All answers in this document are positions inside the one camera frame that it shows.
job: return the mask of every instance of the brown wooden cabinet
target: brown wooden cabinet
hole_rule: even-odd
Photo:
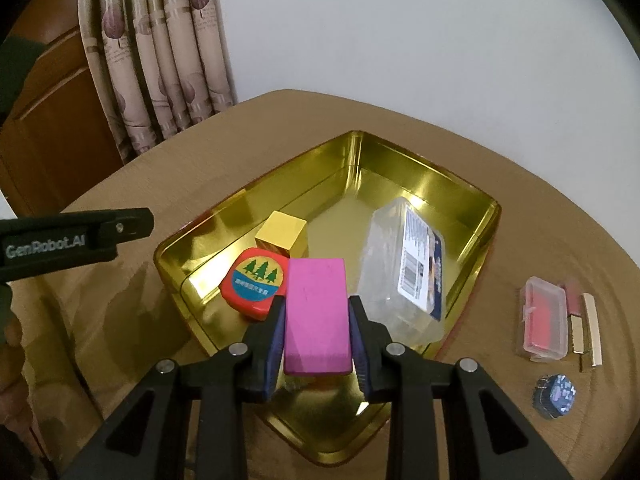
[[[31,0],[11,34],[47,45],[0,130],[17,215],[60,211],[122,167],[84,55],[77,0]]]

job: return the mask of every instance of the yellow cube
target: yellow cube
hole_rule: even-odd
[[[255,235],[255,243],[287,258],[306,258],[309,256],[306,220],[274,211]]]

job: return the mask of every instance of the green tree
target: green tree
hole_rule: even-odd
[[[273,269],[269,275],[265,278],[265,280],[267,280],[267,282],[269,283],[273,283],[276,281],[276,276],[278,275],[278,269]]]
[[[244,270],[246,270],[247,272],[254,272],[255,269],[255,260],[251,260],[251,262],[249,263],[249,265],[247,265]]]
[[[264,275],[267,273],[267,267],[269,267],[269,263],[268,262],[263,262],[260,267],[258,267],[258,270],[256,270],[254,272],[254,276],[256,278],[262,278],[264,279]]]

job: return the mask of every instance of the triangular cutout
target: triangular cutout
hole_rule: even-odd
[[[480,392],[480,403],[495,454],[521,449],[529,443],[522,430],[490,392]]]
[[[113,430],[105,444],[107,449],[119,451],[131,456],[138,456],[142,450],[142,441],[149,422],[151,408],[154,405],[155,394],[145,392],[135,403],[133,408],[122,419],[118,427]]]

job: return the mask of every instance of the white label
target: white label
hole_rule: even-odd
[[[398,293],[429,314],[429,226],[410,206],[405,211]]]

